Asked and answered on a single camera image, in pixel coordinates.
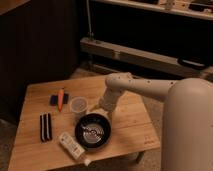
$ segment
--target floor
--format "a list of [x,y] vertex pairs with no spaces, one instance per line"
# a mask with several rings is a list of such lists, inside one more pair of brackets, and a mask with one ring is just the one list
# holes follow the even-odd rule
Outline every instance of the floor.
[[[99,75],[98,73],[88,71],[83,68],[78,68],[70,78],[80,78],[87,76]],[[155,129],[159,138],[161,139],[162,129],[162,109],[163,104],[156,100],[142,97],[153,121]],[[16,126],[11,125],[3,120],[0,120],[0,171],[6,171],[8,168],[11,150],[16,134]],[[146,151],[142,161],[139,164],[135,163],[137,154],[130,154],[127,156],[120,156],[117,158],[106,159],[102,161],[93,162],[89,167],[78,165],[75,167],[67,167],[56,169],[56,171],[159,171],[161,163],[161,150],[154,149]]]

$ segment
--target wall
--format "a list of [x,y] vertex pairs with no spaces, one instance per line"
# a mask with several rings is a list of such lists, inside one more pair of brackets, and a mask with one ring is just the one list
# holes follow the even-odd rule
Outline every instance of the wall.
[[78,65],[74,0],[31,0],[0,16],[0,117],[19,117],[28,84],[69,77]]

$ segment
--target table top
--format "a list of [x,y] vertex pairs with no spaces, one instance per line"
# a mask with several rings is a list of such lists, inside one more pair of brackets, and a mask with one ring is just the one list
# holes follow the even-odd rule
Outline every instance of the table top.
[[[50,96],[64,87],[70,99],[86,97],[89,108],[92,108],[104,93],[104,79],[105,76],[95,76],[29,85],[9,170],[48,170],[79,164],[64,152],[58,141],[64,131],[74,136],[74,116],[67,104],[63,105],[61,112],[57,106],[50,106]],[[39,116],[47,112],[52,115],[53,140],[42,143]],[[158,147],[160,142],[141,96],[125,92],[113,114],[112,133],[108,143],[86,154],[92,161],[97,161]]]

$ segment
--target shelf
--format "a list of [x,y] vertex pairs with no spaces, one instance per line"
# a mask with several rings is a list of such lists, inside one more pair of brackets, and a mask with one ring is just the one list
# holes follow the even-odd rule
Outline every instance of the shelf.
[[157,11],[163,13],[170,13],[176,15],[182,15],[193,18],[200,18],[205,20],[213,20],[213,5],[209,5],[204,12],[198,12],[190,10],[188,7],[191,0],[158,0],[157,4],[149,4],[143,2],[137,2],[134,0],[92,0],[106,4],[120,5],[150,11]]
[[30,0],[1,0],[0,2],[0,15],[21,6]]

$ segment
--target orange object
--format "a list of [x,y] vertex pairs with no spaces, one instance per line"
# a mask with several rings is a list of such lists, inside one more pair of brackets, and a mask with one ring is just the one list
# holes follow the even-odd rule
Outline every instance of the orange object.
[[64,88],[62,88],[58,91],[58,110],[59,111],[62,110],[63,99],[64,99]]

